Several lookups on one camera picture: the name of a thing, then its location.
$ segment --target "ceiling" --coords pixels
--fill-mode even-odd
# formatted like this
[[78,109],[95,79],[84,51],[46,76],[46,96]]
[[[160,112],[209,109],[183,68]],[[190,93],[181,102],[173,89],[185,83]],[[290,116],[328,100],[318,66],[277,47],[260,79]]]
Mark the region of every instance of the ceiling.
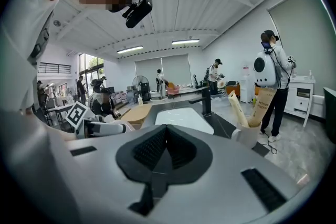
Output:
[[[172,41],[200,39],[206,47],[263,0],[153,0],[153,11],[128,29],[122,12],[88,9],[77,0],[60,0],[54,12],[51,34],[61,46],[106,60],[117,60],[150,51],[178,49]],[[143,46],[139,51],[118,50]]]

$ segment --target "drawer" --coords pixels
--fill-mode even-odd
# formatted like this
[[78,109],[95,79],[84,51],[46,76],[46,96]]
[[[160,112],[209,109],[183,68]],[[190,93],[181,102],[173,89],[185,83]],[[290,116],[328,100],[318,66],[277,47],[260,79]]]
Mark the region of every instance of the drawer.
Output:
[[307,111],[308,110],[309,99],[304,97],[296,97],[295,100],[295,109]]

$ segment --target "railing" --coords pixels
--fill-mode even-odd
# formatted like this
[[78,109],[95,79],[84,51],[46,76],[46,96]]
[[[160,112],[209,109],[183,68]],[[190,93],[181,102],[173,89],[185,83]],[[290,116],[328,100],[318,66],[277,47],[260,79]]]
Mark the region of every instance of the railing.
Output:
[[71,74],[71,66],[58,65],[56,63],[42,62],[37,70],[38,73]]

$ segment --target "white cup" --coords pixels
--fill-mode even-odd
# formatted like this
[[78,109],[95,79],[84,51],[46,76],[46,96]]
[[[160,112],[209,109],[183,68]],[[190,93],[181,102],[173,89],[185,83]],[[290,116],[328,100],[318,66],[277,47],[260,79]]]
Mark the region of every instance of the white cup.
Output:
[[248,148],[254,148],[258,142],[261,123],[257,127],[244,127],[239,122],[233,131],[231,140],[239,142]]

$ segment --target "electric fan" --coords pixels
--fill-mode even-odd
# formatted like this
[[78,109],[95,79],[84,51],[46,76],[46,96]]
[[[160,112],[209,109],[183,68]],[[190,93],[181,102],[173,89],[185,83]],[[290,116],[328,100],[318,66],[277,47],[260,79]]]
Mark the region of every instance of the electric fan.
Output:
[[143,101],[148,102],[151,100],[151,96],[149,94],[149,82],[147,78],[145,78],[144,76],[137,76],[133,79],[132,85],[141,93]]

